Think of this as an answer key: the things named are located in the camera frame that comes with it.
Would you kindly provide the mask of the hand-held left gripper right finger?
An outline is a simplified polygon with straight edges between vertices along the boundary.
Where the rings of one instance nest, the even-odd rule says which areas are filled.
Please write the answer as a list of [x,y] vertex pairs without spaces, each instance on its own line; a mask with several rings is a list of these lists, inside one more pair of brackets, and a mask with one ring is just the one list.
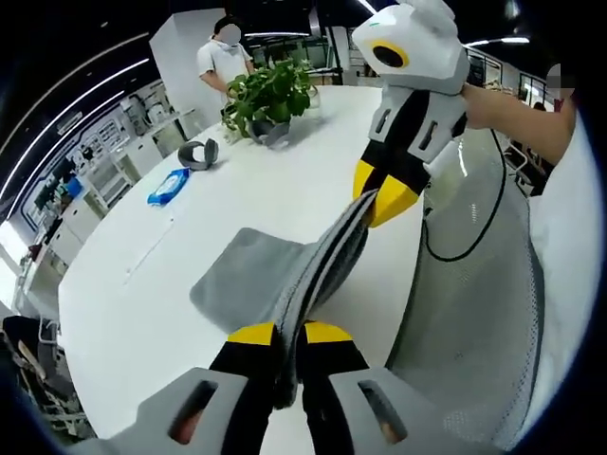
[[338,326],[301,331],[303,408],[317,454],[453,454],[434,407],[383,367],[370,367]]

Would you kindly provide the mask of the person's right hand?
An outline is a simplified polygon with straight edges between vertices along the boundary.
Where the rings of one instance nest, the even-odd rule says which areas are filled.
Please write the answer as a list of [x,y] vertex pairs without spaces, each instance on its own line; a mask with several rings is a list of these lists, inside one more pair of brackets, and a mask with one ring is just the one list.
[[503,93],[465,83],[461,95],[466,102],[469,128],[496,129],[499,126]]

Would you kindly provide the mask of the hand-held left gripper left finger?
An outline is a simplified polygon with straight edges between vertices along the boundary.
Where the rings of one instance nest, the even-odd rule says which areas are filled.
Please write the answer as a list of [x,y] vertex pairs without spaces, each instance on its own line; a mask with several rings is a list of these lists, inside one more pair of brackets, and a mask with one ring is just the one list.
[[272,412],[281,347],[274,324],[230,335],[208,369],[193,368],[144,400],[133,425],[99,454],[258,454]]

